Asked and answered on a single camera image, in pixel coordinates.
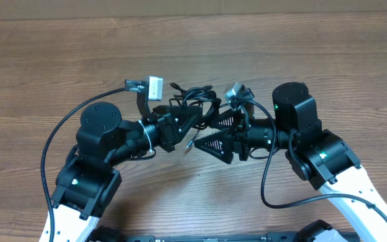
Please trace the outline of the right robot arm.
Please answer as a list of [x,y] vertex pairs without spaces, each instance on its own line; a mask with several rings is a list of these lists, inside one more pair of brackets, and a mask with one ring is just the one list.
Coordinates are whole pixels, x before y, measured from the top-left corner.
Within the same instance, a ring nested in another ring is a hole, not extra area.
[[234,155],[247,160],[265,149],[266,166],[274,153],[284,151],[294,173],[320,195],[264,205],[285,209],[329,200],[363,241],[387,241],[387,204],[371,182],[359,157],[330,130],[322,128],[315,99],[305,83],[289,82],[272,93],[275,114],[254,100],[250,89],[236,83],[225,95],[229,110],[211,123],[217,131],[195,141],[195,148],[229,164]]

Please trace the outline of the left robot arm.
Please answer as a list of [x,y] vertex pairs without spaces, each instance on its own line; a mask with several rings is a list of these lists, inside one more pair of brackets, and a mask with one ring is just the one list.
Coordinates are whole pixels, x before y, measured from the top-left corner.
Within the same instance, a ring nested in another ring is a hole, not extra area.
[[173,151],[201,117],[199,106],[157,106],[151,119],[136,122],[123,120],[108,102],[85,108],[77,143],[56,178],[40,240],[88,240],[122,182],[116,166],[152,159],[156,147]]

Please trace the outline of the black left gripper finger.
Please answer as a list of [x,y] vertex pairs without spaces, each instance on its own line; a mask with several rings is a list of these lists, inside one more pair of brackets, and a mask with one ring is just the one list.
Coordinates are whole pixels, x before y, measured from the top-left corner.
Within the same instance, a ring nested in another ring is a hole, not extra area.
[[180,113],[175,115],[177,142],[181,142],[189,130],[201,119],[200,113]]
[[157,106],[153,108],[153,113],[158,115],[164,114],[192,114],[194,116],[202,115],[202,108],[199,106]]

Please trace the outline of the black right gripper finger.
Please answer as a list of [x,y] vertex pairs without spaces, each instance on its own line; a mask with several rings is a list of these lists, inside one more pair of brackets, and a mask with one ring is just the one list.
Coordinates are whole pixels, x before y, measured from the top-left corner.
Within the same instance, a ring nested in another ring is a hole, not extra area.
[[215,116],[210,123],[210,128],[224,130],[226,128],[234,128],[241,123],[242,113],[240,110],[227,110]]
[[224,129],[195,140],[194,146],[226,164],[231,164],[234,152],[233,142],[229,129]]

